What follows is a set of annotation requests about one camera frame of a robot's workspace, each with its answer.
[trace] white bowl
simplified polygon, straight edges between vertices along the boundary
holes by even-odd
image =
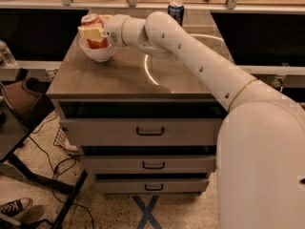
[[[87,39],[84,37],[80,38],[79,45],[83,52],[86,54],[86,56],[91,59],[94,59],[97,62],[104,62],[109,60],[114,55],[116,49],[115,46],[109,45],[105,49],[92,50],[91,48],[89,48]]]

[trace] concrete floor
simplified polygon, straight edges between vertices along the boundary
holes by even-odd
[[[46,120],[52,120],[55,117],[55,113],[51,113]],[[59,117],[47,122],[37,134],[31,135],[37,144],[49,154],[53,167],[61,160],[69,157],[62,149],[53,145],[58,128]],[[24,144],[24,147],[15,152],[17,156],[36,174],[52,177],[52,170],[47,155],[39,150],[30,139],[27,139]],[[73,163],[73,160],[63,162],[59,166],[58,171],[66,170]],[[76,164],[63,174],[59,180],[68,184],[74,184],[81,172],[82,167],[79,161],[76,161]],[[212,174],[211,182],[206,192],[200,196],[194,194],[156,195],[156,197],[153,195],[105,196],[95,190],[92,178],[87,177],[74,202],[85,206],[91,212],[95,225],[94,228],[96,229],[148,229],[160,227],[164,229],[217,229],[216,189],[215,174]],[[19,177],[6,177],[1,173],[0,191],[0,204],[19,198],[31,198],[33,200],[32,207],[20,218],[25,223],[32,223],[40,219],[48,219],[53,222],[63,206],[54,197],[51,189]],[[67,197],[57,192],[55,194],[63,200]],[[157,199],[157,201],[153,208],[146,209],[146,214],[143,214],[135,202],[136,198],[143,201],[145,207],[150,207],[149,203],[153,198]],[[152,224],[148,221],[150,211],[156,220]],[[47,223],[43,223],[38,228],[51,227]],[[72,206],[64,220],[63,228],[93,228],[89,212],[83,207]]]

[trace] gray drawer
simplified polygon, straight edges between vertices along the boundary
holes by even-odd
[[[94,183],[97,191],[102,194],[200,194],[207,189],[208,184],[206,178],[96,179]]]
[[[215,156],[81,156],[81,162],[90,175],[215,171]]]
[[[63,119],[71,145],[215,145],[222,121],[206,119]]]

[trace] shoe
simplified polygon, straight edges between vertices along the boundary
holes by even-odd
[[[12,218],[23,212],[25,209],[31,207],[31,204],[32,200],[30,198],[20,198],[0,205],[0,213]]]

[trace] clear bottle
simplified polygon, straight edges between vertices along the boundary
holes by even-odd
[[[7,66],[17,66],[18,63],[16,59],[11,54],[11,51],[8,47],[8,45],[0,40],[0,56],[3,58],[4,62],[7,64]]]

